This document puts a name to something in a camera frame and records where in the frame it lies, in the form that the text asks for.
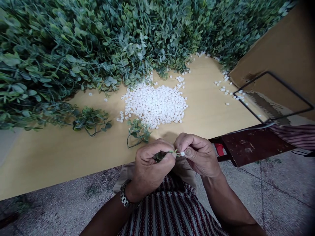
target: cardboard box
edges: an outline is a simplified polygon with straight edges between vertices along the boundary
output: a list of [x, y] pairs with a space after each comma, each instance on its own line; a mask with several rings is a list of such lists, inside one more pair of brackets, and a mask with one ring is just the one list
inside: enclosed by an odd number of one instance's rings
[[[315, 48], [311, 19], [298, 4], [260, 38], [231, 71], [232, 81], [243, 86], [270, 71], [310, 103], [315, 103]], [[301, 111], [308, 106], [270, 75], [264, 75], [245, 90], [270, 118]], [[283, 118], [280, 125], [315, 124], [315, 110]]]

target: wristwatch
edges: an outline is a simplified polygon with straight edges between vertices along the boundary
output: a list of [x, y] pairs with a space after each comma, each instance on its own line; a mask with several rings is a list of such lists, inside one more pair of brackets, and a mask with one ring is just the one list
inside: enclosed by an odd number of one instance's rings
[[127, 197], [125, 195], [125, 188], [126, 188], [127, 184], [129, 184], [130, 182], [131, 182], [131, 179], [127, 179], [124, 182], [124, 184], [120, 187], [120, 200], [121, 200], [122, 204], [124, 205], [124, 207], [137, 208], [140, 205], [140, 202], [132, 203], [127, 199]]

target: hand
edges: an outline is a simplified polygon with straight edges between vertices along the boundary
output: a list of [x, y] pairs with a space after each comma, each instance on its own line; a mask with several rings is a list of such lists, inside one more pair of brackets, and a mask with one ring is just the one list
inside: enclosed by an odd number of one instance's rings
[[141, 201], [160, 186], [164, 177], [175, 165], [176, 153], [167, 153], [159, 163], [156, 163], [153, 156], [160, 151], [170, 150], [174, 151], [174, 146], [164, 139], [158, 139], [137, 150], [135, 174], [125, 189], [126, 197], [130, 202]]
[[181, 133], [176, 141], [177, 152], [185, 152], [185, 157], [192, 169], [210, 178], [218, 177], [222, 171], [212, 144], [194, 134]]

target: concrete floor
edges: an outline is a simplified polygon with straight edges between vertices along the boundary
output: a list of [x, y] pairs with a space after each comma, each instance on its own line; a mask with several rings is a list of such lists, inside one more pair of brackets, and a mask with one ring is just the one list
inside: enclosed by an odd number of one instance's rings
[[[315, 159], [283, 153], [236, 168], [220, 163], [231, 188], [268, 235], [306, 235], [314, 218]], [[0, 235], [78, 235], [109, 200], [119, 168], [0, 202], [0, 219], [16, 210], [21, 217]], [[213, 214], [200, 176], [198, 198]]]

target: red striped cloth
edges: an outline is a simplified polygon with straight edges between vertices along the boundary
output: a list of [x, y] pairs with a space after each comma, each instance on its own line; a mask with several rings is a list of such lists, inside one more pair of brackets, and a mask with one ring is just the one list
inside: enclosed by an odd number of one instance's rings
[[144, 198], [118, 235], [222, 235], [222, 230], [186, 183], [167, 175], [160, 187]]
[[279, 138], [287, 143], [309, 151], [315, 150], [315, 125], [269, 127]]

